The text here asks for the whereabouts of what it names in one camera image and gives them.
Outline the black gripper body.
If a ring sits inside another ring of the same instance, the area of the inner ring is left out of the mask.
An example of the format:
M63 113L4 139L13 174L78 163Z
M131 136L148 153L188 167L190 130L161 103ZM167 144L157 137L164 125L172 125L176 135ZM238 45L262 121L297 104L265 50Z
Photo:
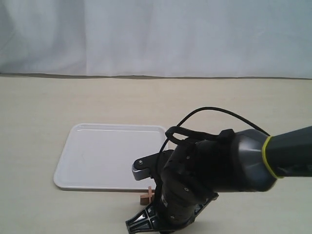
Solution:
M153 203L167 226L194 222L196 205L214 192L205 181L213 146L212 141L199 141L161 152L169 158L156 180Z

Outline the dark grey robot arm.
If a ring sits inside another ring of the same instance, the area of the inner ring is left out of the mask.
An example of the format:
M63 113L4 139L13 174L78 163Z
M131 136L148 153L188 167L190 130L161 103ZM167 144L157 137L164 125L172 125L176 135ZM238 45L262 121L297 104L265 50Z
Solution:
M137 159L136 180L152 178L154 199L126 221L131 234L170 234L192 224L219 193L265 192L283 177L312 175L312 129L278 136L256 129L218 135L169 128L173 150Z

